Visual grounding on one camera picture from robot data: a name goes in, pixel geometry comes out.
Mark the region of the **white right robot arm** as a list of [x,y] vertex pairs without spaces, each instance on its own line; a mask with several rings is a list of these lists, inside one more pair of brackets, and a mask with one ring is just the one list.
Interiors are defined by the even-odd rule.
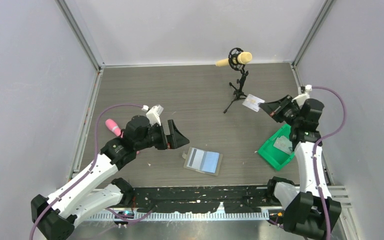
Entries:
[[321,163],[322,137],[317,130],[324,104],[307,98],[302,104],[287,95],[280,100],[260,103],[273,120],[290,125],[289,140],[298,162],[299,189],[288,180],[273,177],[265,198],[271,205],[284,208],[282,220],[286,232],[313,240],[329,240],[342,206],[333,200]]

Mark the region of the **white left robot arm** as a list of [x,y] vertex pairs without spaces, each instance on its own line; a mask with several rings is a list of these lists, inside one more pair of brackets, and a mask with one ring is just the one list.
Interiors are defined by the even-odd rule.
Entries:
[[99,192],[92,191],[133,161],[138,151],[178,149],[189,144],[172,119],[168,120],[168,127],[166,135],[160,122],[151,122],[144,115],[132,117],[122,135],[109,140],[71,181],[48,196],[39,194],[32,199],[34,228],[48,240],[66,240],[80,223],[101,210],[130,206],[135,193],[123,178],[115,178]]

